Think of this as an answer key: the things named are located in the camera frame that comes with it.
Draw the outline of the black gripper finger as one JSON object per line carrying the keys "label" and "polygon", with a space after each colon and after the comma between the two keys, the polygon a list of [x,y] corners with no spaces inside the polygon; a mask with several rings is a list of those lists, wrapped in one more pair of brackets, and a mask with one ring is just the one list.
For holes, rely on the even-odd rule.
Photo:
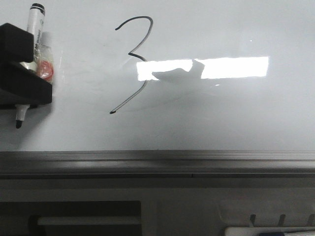
{"label": "black gripper finger", "polygon": [[34,36],[10,23],[0,26],[0,61],[32,62]]}
{"label": "black gripper finger", "polygon": [[21,64],[6,62],[0,65],[0,107],[15,105],[38,106],[52,102],[52,85],[25,69]]}

